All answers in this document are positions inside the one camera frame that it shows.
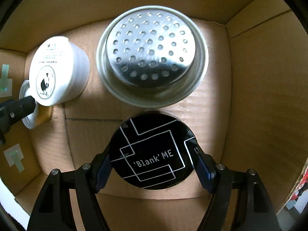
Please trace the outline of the perforated steel strainer cup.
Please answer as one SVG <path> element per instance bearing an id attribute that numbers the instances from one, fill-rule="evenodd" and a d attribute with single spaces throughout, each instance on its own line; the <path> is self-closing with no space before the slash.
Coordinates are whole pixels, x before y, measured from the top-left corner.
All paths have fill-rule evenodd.
<path id="1" fill-rule="evenodd" d="M 119 100 L 142 108 L 173 105 L 202 82 L 209 64 L 206 40 L 181 12 L 142 6 L 115 18 L 96 50 L 102 84 Z"/>

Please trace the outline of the white round jar panda label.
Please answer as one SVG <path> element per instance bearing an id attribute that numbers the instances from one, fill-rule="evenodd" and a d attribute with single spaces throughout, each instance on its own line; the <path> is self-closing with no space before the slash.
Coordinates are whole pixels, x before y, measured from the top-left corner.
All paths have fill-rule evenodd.
<path id="1" fill-rule="evenodd" d="M 31 95 L 43 106 L 61 104 L 78 97 L 90 75 L 86 52 L 65 36 L 47 39 L 30 64 Z"/>

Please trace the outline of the open cardboard box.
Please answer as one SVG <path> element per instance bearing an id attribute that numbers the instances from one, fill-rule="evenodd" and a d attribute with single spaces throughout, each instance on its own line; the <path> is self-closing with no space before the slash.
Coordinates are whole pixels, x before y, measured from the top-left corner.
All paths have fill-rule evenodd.
<path id="1" fill-rule="evenodd" d="M 1 147 L 28 230 L 279 230 L 307 167 L 307 0 L 1 0 Z"/>

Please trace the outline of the black round ME compact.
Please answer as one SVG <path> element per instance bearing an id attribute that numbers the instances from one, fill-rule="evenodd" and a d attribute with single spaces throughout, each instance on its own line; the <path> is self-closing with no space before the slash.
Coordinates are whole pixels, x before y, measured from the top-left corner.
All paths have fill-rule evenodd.
<path id="1" fill-rule="evenodd" d="M 135 187 L 160 190 L 186 180 L 194 170 L 195 135 L 179 119 L 146 112 L 124 121 L 110 141 L 112 166 Z"/>

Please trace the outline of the silver white jar lid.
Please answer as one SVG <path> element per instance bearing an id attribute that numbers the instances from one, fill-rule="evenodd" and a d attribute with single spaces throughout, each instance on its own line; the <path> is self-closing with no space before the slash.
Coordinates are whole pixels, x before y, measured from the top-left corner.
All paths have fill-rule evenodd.
<path id="1" fill-rule="evenodd" d="M 19 91 L 19 99 L 24 99 L 27 97 L 30 98 L 28 100 L 30 104 L 30 113 L 28 113 L 27 116 L 22 119 L 22 122 L 28 129 L 34 129 L 41 124 L 51 120 L 53 114 L 53 107 L 43 106 L 34 99 L 30 89 L 29 80 L 25 80 L 22 83 Z"/>

